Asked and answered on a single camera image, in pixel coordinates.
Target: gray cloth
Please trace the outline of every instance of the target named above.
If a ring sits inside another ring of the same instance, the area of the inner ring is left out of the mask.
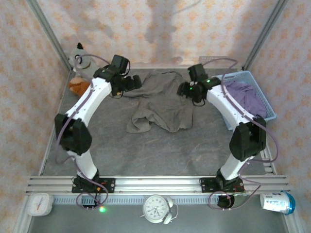
[[[142,87],[129,91],[125,97],[139,100],[138,109],[126,126],[129,133],[149,131],[151,122],[170,132],[192,127],[193,105],[190,99],[177,95],[184,82],[177,72],[150,72]]]
[[[226,88],[241,107],[250,114],[261,116],[263,118],[267,116],[266,108],[257,96],[256,90],[252,85],[233,81],[226,84]]]

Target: purple cloth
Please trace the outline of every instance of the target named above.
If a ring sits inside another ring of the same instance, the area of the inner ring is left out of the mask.
[[[267,111],[252,85],[233,81],[226,84],[230,95],[250,114],[265,118]]]

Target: green led light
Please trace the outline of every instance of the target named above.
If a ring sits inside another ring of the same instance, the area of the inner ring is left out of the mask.
[[[103,207],[103,206],[99,207],[99,212],[104,213],[105,211],[106,211],[105,207]]]

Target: blue lid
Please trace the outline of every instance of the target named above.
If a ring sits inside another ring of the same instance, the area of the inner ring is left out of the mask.
[[[292,214],[292,213],[294,212],[294,210],[295,210],[296,201],[295,201],[294,197],[293,197],[291,194],[289,194],[289,193],[287,193],[287,192],[284,192],[284,193],[286,193],[287,196],[288,196],[288,198],[290,199],[290,208],[289,208],[289,210],[288,210],[288,213],[285,214],[285,215],[290,215],[290,214]]]

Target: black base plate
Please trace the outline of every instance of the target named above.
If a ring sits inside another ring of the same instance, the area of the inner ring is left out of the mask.
[[[116,179],[115,178],[99,178],[99,183],[102,184],[107,190],[108,193],[114,193],[115,192],[115,187],[116,187]],[[87,190],[81,190],[78,187],[73,187],[72,186],[72,193],[83,193],[87,192]],[[105,193],[103,189],[101,189],[99,192],[94,191],[93,193]]]
[[[203,177],[199,180],[199,183],[201,184],[202,193],[212,193],[216,191],[224,191],[227,193],[236,193],[236,192],[244,192],[244,185],[243,181],[238,178],[237,182],[235,182],[233,185],[230,185],[228,187],[220,188],[216,183],[216,178],[211,177]]]

